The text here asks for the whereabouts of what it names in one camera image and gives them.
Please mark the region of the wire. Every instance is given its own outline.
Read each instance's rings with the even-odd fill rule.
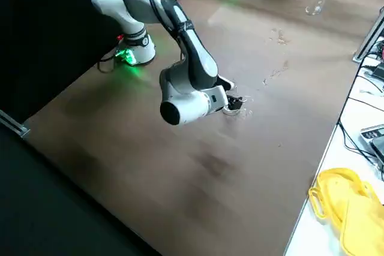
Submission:
[[[345,138],[345,135],[347,135],[348,136],[348,138],[349,138],[349,140],[352,142],[352,144],[354,145],[354,147],[356,147],[356,149],[360,152],[360,154],[371,164],[371,165],[373,165],[373,166],[375,166],[374,165],[374,163],[371,161],[371,159],[369,159],[368,158],[368,156],[366,156],[366,154],[364,154],[364,152],[366,152],[366,151],[363,151],[363,150],[361,150],[358,146],[357,146],[357,144],[353,141],[353,139],[351,138],[351,136],[348,134],[348,132],[346,131],[346,129],[345,129],[345,127],[344,127],[344,125],[341,123],[341,120],[339,120],[338,121],[338,124],[339,124],[339,126],[340,126],[340,128],[341,128],[341,130],[342,130],[342,132],[343,132],[343,135],[344,135],[344,144],[346,145],[346,138]]]
[[[355,99],[355,98],[352,98],[352,97],[348,97],[348,99],[355,100],[355,101],[357,101],[357,102],[360,102],[360,103],[363,103],[363,104],[365,104],[365,105],[368,105],[368,106],[370,106],[370,107],[372,107],[372,108],[378,109],[378,110],[380,110],[381,112],[384,112],[383,109],[380,109],[380,108],[378,108],[378,107],[376,107],[376,106],[373,106],[373,105],[371,105],[371,104],[369,104],[369,103],[366,103],[366,102],[364,102],[364,101],[361,101],[361,100],[358,100],[358,99]]]
[[[362,77],[362,76],[360,76],[360,75],[357,75],[356,77],[366,79],[366,81],[368,81],[368,82],[371,83],[374,87],[376,87],[377,90],[379,90],[380,92],[383,92],[383,91],[381,90],[381,88],[378,87],[378,85],[374,84],[374,83],[373,83],[371,80],[369,80],[368,78]]]
[[[353,152],[353,153],[357,153],[357,154],[361,154],[360,152],[357,152],[357,151],[359,151],[359,149],[357,149],[357,148],[352,148],[352,147],[349,147],[348,145],[347,145],[347,138],[346,138],[346,132],[345,132],[345,130],[343,129],[344,127],[341,127],[341,125],[339,124],[339,126],[340,126],[340,128],[341,128],[341,132],[343,132],[343,138],[344,138],[344,146],[349,150],[349,151],[351,151],[351,152]],[[361,152],[363,152],[363,153],[365,153],[365,154],[368,154],[370,157],[375,157],[376,158],[376,155],[375,154],[373,154],[373,153],[371,153],[371,152],[368,152],[368,151],[365,151],[365,150],[361,150]]]
[[[115,70],[116,68],[116,64],[113,63],[113,68],[111,70],[102,70],[101,67],[100,67],[100,61],[97,62],[96,64],[96,68],[99,72],[101,73],[104,73],[104,74],[107,74],[107,73],[111,73],[113,70]]]
[[[107,61],[110,61],[111,59],[115,58],[115,55],[112,55],[111,57],[108,57],[106,59],[100,59],[99,62],[107,62]]]

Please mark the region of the brown table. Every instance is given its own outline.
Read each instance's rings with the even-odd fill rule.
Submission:
[[[179,49],[154,25],[151,65],[90,69],[28,141],[163,255],[282,255],[382,1],[180,2],[246,113],[167,125],[158,75]]]

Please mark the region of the black curtain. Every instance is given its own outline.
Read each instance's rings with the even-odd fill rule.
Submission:
[[[160,256],[0,125],[0,254]]]
[[[90,0],[2,0],[0,109],[39,111],[116,44],[120,28]]]

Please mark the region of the glass cup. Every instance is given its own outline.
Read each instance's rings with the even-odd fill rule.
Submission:
[[[308,15],[317,15],[322,12],[325,0],[311,0],[309,6],[305,8]]]

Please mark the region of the yellow object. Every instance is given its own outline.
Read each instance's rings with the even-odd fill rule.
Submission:
[[[350,193],[340,243],[349,256],[383,256],[384,207],[372,199]]]
[[[362,182],[354,171],[346,168],[323,171],[316,183],[317,187],[308,191],[314,213],[319,219],[329,218],[338,231],[343,224],[351,191],[380,203],[371,185]]]

